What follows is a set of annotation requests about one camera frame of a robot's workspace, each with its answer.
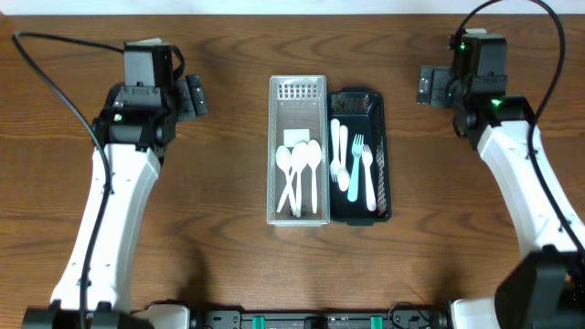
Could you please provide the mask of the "white plastic fork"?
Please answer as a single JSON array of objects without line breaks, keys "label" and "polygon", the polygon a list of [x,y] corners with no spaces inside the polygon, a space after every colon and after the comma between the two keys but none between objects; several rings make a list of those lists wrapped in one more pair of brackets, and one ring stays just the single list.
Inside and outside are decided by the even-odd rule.
[{"label": "white plastic fork", "polygon": [[340,170],[340,159],[339,159],[339,130],[340,121],[338,119],[332,119],[330,121],[330,133],[333,146],[333,160],[330,164],[330,174],[333,182],[337,182],[338,173]]},{"label": "white plastic fork", "polygon": [[362,162],[365,169],[366,182],[366,203],[368,211],[375,211],[377,201],[374,195],[374,185],[372,181],[371,165],[373,164],[373,154],[367,144],[363,145]]},{"label": "white plastic fork", "polygon": [[364,135],[356,134],[351,147],[353,166],[350,175],[349,188],[347,190],[347,200],[349,202],[356,202],[358,197],[359,162],[363,151],[363,145]]}]

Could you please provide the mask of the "white plastic spoon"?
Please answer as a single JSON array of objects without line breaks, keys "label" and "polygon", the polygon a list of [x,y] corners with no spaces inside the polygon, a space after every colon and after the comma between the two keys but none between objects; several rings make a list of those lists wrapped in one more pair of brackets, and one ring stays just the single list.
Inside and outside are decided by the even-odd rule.
[{"label": "white plastic spoon", "polygon": [[277,206],[277,212],[280,213],[283,209],[284,203],[289,201],[290,208],[292,213],[296,214],[296,201],[295,201],[295,194],[293,191],[293,178],[295,176],[295,172],[291,171],[289,174],[286,175],[286,185],[282,191],[281,199]]},{"label": "white plastic spoon", "polygon": [[296,173],[296,189],[295,189],[295,216],[301,215],[302,204],[302,173],[307,166],[307,143],[301,142],[294,146],[292,150],[292,167]]},{"label": "white plastic spoon", "polygon": [[339,189],[345,192],[349,188],[350,174],[346,168],[346,154],[347,154],[347,139],[348,139],[348,128],[345,125],[340,126],[339,131],[340,139],[340,169],[337,176],[337,182]]},{"label": "white plastic spoon", "polygon": [[287,147],[284,145],[278,147],[276,151],[276,164],[281,170],[283,170],[285,177],[292,170],[291,157],[291,152]]},{"label": "white plastic spoon", "polygon": [[322,149],[321,145],[316,140],[310,140],[308,143],[308,165],[312,170],[312,212],[317,212],[318,196],[317,196],[317,175],[316,169],[321,163]]}]

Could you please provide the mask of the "black plastic mesh basket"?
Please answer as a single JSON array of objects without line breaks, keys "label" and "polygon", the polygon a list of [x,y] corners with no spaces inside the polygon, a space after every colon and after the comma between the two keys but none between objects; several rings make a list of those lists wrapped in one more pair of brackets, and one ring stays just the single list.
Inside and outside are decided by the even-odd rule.
[{"label": "black plastic mesh basket", "polygon": [[392,216],[390,197],[388,143],[385,127],[384,101],[381,94],[359,88],[344,88],[327,94],[329,120],[337,119],[348,128],[346,143],[346,168],[351,169],[351,146],[354,136],[364,136],[364,145],[372,153],[370,179],[374,190],[376,208],[367,209],[365,168],[359,166],[357,201],[347,199],[347,193],[339,189],[338,181],[329,180],[330,218],[348,226],[372,226],[387,222]]}]

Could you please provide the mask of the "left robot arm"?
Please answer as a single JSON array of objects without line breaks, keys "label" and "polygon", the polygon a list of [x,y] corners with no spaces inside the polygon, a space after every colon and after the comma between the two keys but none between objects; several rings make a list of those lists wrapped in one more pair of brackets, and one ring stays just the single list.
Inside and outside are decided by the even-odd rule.
[{"label": "left robot arm", "polygon": [[195,328],[185,302],[132,309],[133,259],[144,209],[176,125],[207,114],[197,74],[173,60],[159,38],[125,44],[124,80],[114,85],[91,126],[92,177],[80,230],[45,309],[30,307],[25,328]]}]

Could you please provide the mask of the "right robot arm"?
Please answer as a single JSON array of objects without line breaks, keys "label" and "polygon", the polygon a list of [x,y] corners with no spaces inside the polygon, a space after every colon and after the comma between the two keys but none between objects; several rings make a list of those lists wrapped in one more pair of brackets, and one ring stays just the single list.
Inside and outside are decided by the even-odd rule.
[{"label": "right robot arm", "polygon": [[513,220],[520,262],[494,295],[451,302],[451,328],[581,328],[584,224],[552,170],[527,99],[505,93],[506,41],[483,29],[449,40],[450,67],[420,70],[419,104],[454,111],[456,134],[487,164]]}]

